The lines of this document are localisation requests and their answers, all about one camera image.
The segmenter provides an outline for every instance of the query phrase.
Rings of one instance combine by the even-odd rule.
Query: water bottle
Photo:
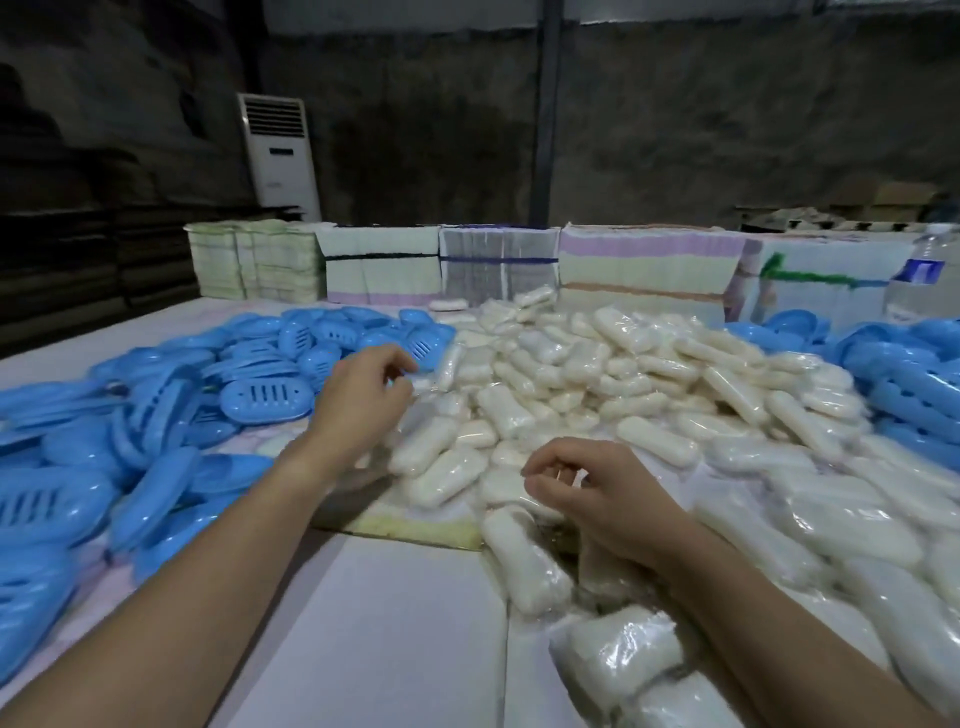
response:
[[[887,321],[916,324],[938,314],[948,291],[940,280],[953,244],[953,225],[930,223],[913,244],[913,252],[887,286],[884,308]]]

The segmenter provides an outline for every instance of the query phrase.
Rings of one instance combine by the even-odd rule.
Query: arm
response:
[[[274,466],[0,713],[0,728],[200,728],[317,506],[403,414],[415,371],[396,347],[337,364],[310,427]]]
[[[568,487],[580,469],[588,486]],[[531,496],[666,581],[773,728],[946,725],[694,521],[629,448],[561,438],[523,474]]]

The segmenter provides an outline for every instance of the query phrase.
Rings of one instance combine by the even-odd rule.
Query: hand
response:
[[[581,488],[571,487],[580,470]],[[625,445],[561,437],[522,470],[527,493],[570,518],[608,550],[659,570],[700,529]]]
[[[283,455],[337,477],[399,422],[414,394],[403,374],[417,369],[413,357],[393,344],[337,362],[317,396],[310,426]]]

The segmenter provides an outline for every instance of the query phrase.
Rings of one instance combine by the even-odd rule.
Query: left hand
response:
[[[400,421],[414,394],[403,375],[417,369],[414,358],[395,344],[337,362],[317,396],[310,426],[282,456],[337,477]]]

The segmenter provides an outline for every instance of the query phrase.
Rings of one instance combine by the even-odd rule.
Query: air conditioner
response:
[[[238,93],[256,199],[264,207],[298,206],[304,222],[319,222],[303,101]]]

